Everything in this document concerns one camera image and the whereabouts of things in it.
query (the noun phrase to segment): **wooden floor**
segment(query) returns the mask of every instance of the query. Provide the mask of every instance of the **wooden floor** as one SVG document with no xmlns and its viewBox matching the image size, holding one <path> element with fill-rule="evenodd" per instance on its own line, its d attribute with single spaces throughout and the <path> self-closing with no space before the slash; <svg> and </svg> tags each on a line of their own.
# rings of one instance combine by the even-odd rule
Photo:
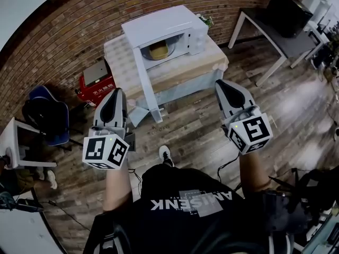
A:
<svg viewBox="0 0 339 254">
<path fill-rule="evenodd" d="M 336 166 L 338 155 L 333 140 L 334 92 L 321 81 L 310 63 L 303 61 L 295 69 L 286 63 L 261 87 L 254 84 L 278 58 L 267 40 L 241 43 L 224 50 L 230 64 L 224 79 L 246 87 L 268 117 L 274 139 L 260 152 L 262 164 L 272 176 L 284 174 L 291 167 L 310 170 L 321 166 Z M 141 176 L 151 166 L 160 163 L 158 148 L 170 147 L 175 165 L 194 167 L 216 178 L 217 168 L 235 158 L 235 146 L 220 128 L 221 113 L 213 89 L 205 90 L 166 104 L 163 122 L 156 124 L 151 117 L 135 129 L 136 152 L 128 155 L 128 165 Z M 88 129 L 93 112 L 87 114 Z M 82 136 L 74 139 L 81 141 Z M 81 161 L 82 151 L 73 146 L 72 152 L 55 150 L 51 159 L 59 188 L 38 191 L 40 201 L 58 203 L 77 221 L 90 228 L 94 217 L 101 213 L 104 191 L 104 171 Z M 221 171 L 222 182 L 231 188 L 239 183 L 238 160 Z M 131 174 L 133 196 L 138 198 L 138 181 Z M 56 207 L 46 204 L 46 217 L 68 253 L 82 253 L 89 232 Z"/>
</svg>

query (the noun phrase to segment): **microwave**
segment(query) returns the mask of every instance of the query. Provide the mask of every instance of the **microwave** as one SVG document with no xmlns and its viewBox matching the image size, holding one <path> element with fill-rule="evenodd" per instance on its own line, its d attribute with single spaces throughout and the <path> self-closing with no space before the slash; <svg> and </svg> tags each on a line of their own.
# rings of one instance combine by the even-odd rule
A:
<svg viewBox="0 0 339 254">
<path fill-rule="evenodd" d="M 208 26 L 181 5 L 126 22 L 122 29 L 133 51 L 149 111 L 161 122 L 147 70 L 184 54 L 203 52 Z"/>
</svg>

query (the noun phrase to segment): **bowl inside microwave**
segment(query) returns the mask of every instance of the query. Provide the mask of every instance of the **bowl inside microwave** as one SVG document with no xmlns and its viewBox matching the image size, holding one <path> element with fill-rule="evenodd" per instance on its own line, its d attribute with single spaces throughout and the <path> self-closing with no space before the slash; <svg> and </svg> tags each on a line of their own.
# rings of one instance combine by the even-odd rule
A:
<svg viewBox="0 0 339 254">
<path fill-rule="evenodd" d="M 141 54 L 148 60 L 161 60 L 169 57 L 175 50 L 178 40 L 183 34 L 153 43 L 141 49 Z"/>
</svg>

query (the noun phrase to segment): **table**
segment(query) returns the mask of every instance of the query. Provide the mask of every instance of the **table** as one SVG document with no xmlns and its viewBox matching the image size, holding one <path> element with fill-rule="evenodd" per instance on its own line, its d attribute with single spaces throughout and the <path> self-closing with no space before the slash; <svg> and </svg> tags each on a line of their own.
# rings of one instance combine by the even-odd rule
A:
<svg viewBox="0 0 339 254">
<path fill-rule="evenodd" d="M 256 82 L 257 86 L 261 86 L 266 79 L 269 78 L 288 58 L 293 58 L 300 54 L 305 57 L 310 50 L 315 47 L 312 39 L 308 37 L 307 33 L 304 31 L 295 38 L 284 38 L 274 28 L 264 24 L 260 20 L 260 16 L 264 15 L 265 10 L 266 9 L 263 8 L 242 8 L 240 17 L 228 45 L 228 48 L 230 49 L 233 47 L 245 19 L 248 19 L 276 48 L 281 57 L 258 80 L 258 82 Z"/>
<path fill-rule="evenodd" d="M 135 57 L 125 35 L 104 44 L 116 87 L 123 89 L 128 99 L 128 115 L 134 126 L 149 112 L 139 78 Z M 204 52 L 185 54 L 147 70 L 157 105 L 214 87 L 228 67 L 223 51 L 206 37 Z"/>
<path fill-rule="evenodd" d="M 10 168 L 17 168 L 18 166 L 30 166 L 30 167 L 56 167 L 55 162 L 37 162 L 21 160 L 19 155 L 19 143 L 17 138 L 17 128 L 23 128 L 31 132 L 40 133 L 39 130 L 29 126 L 23 122 L 16 121 L 13 117 L 7 124 L 6 128 L 0 135 L 0 155 L 5 155 L 7 148 L 11 148 L 12 151 L 12 164 Z"/>
<path fill-rule="evenodd" d="M 303 58 L 305 58 L 306 60 L 308 60 L 309 58 L 311 58 L 317 51 L 319 51 L 319 49 L 324 46 L 325 44 L 327 44 L 329 42 L 329 39 L 327 38 L 327 36 L 325 35 L 325 33 L 320 34 L 319 31 L 317 30 L 318 25 L 314 22 L 314 21 L 309 21 L 305 27 L 306 29 L 309 28 L 308 34 L 310 32 L 313 32 L 313 34 L 315 35 L 315 37 L 318 39 L 319 44 L 310 52 L 306 52 L 304 54 L 302 54 L 292 65 L 291 68 L 293 69 L 299 62 L 301 62 L 303 60 Z"/>
</svg>

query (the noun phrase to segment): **brick wall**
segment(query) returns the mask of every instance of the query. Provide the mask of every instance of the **brick wall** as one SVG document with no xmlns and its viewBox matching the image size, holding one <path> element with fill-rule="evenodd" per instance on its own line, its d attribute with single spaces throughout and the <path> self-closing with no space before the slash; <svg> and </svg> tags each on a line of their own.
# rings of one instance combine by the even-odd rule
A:
<svg viewBox="0 0 339 254">
<path fill-rule="evenodd" d="M 81 72 L 103 58 L 103 43 L 120 35 L 121 24 L 132 18 L 184 4 L 213 18 L 209 35 L 221 44 L 229 41 L 240 7 L 266 7 L 268 1 L 48 0 L 0 53 L 0 128 L 11 117 L 21 117 L 28 92 L 36 85 L 49 86 L 57 97 L 75 105 Z M 241 37 L 256 33 L 245 27 Z"/>
</svg>

